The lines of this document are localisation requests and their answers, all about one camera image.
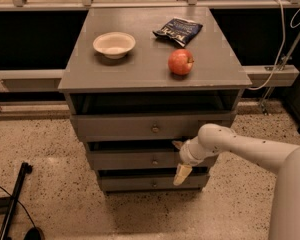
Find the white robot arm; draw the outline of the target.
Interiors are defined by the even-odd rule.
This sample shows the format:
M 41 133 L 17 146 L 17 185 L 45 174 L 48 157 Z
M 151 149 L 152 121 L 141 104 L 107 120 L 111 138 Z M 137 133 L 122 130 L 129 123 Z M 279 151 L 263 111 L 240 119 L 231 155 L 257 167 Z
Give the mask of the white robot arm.
M 268 240 L 300 240 L 300 145 L 245 137 L 228 127 L 205 124 L 196 137 L 177 146 L 181 162 L 173 180 L 176 186 L 194 166 L 222 152 L 275 174 Z

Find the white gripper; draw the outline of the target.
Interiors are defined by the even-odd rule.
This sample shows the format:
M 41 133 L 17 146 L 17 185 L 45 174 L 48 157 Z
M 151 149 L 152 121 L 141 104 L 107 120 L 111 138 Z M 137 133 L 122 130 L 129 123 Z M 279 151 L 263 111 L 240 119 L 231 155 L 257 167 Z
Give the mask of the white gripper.
M 209 151 L 205 149 L 197 137 L 182 141 L 173 141 L 173 146 L 179 151 L 181 161 L 184 164 L 178 164 L 173 184 L 181 185 L 192 172 L 191 166 L 197 166 L 209 157 Z

